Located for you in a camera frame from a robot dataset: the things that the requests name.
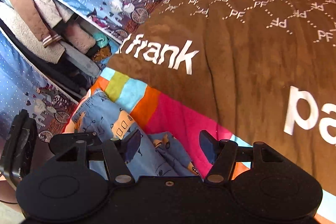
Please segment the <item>blue car print pants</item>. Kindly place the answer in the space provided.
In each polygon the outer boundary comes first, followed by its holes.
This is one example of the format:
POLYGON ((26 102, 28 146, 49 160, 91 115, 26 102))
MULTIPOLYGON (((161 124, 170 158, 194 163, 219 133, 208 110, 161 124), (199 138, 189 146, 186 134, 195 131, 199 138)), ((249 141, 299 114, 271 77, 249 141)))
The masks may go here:
POLYGON ((169 132, 147 135, 133 117, 100 89, 74 112, 70 125, 78 132, 95 132, 101 142, 115 140, 123 162, 140 176, 197 176, 183 145, 169 132))

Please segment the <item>colourful paul frank blanket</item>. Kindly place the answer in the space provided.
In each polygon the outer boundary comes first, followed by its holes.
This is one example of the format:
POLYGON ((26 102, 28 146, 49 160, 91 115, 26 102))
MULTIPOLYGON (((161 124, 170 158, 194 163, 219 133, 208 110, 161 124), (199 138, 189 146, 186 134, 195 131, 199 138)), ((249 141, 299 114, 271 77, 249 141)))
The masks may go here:
POLYGON ((211 168, 199 133, 263 141, 323 188, 335 223, 335 0, 164 0, 129 34, 65 131, 139 126, 187 174, 211 168))

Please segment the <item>grey fleece garment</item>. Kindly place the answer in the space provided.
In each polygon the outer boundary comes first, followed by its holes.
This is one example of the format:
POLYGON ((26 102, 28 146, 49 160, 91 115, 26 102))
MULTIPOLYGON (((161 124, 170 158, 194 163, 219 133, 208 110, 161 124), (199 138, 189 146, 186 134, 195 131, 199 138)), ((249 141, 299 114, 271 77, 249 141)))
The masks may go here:
POLYGON ((18 13, 3 2, 1 2, 1 20, 34 55, 49 63, 57 64, 59 62, 65 48, 59 43, 44 48, 42 42, 34 36, 18 13))

